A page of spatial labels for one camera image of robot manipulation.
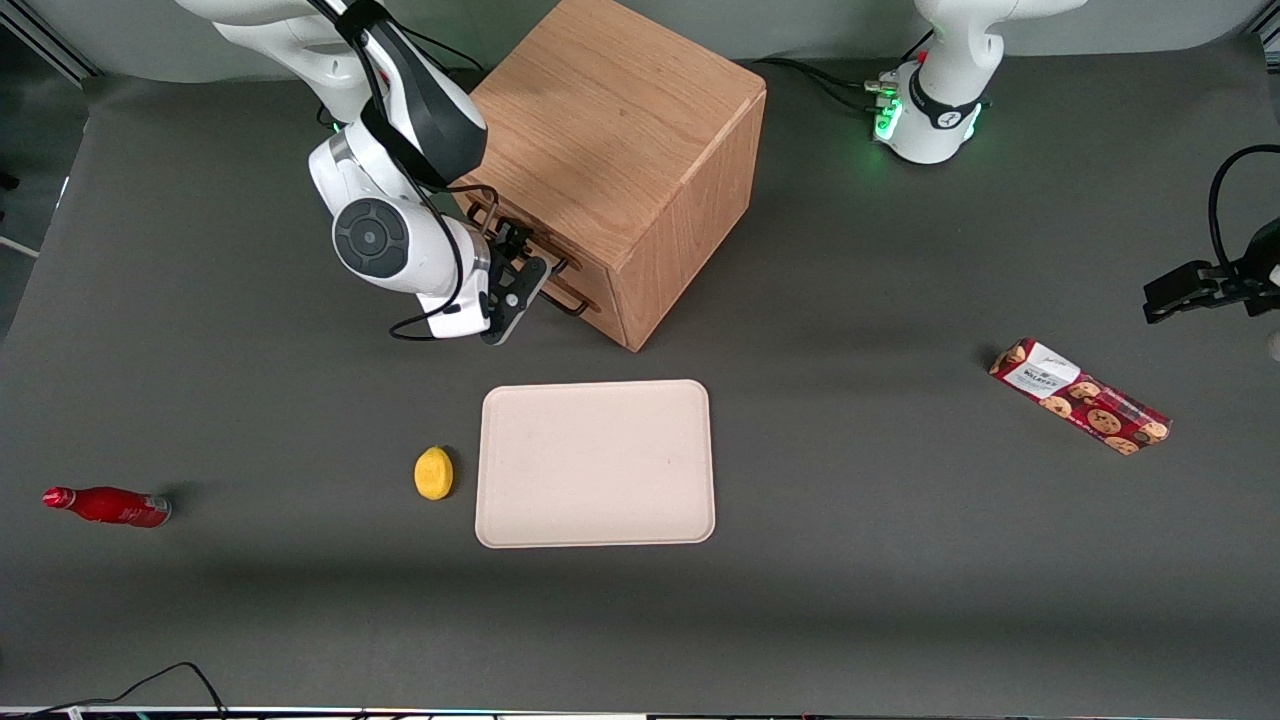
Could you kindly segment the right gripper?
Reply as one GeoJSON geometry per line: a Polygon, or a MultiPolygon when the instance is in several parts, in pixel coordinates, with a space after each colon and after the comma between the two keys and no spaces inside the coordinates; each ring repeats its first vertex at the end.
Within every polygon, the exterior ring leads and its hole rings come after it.
{"type": "Polygon", "coordinates": [[[453,301],[425,319],[426,340],[476,336],[490,346],[504,343],[552,274],[545,252],[513,222],[495,227],[494,266],[470,272],[453,301]],[[522,261],[518,268],[513,266],[522,261]]]}

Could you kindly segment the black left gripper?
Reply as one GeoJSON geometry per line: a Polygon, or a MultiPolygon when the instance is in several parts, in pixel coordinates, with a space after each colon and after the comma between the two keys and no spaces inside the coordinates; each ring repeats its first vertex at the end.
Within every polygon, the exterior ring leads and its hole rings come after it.
{"type": "Polygon", "coordinates": [[[1279,310],[1279,219],[1258,228],[1238,260],[1238,272],[1254,291],[1219,287],[1217,269],[1208,261],[1189,261],[1174,268],[1143,288],[1148,323],[1157,324],[1179,313],[1217,309],[1244,302],[1248,316],[1279,310]]]}

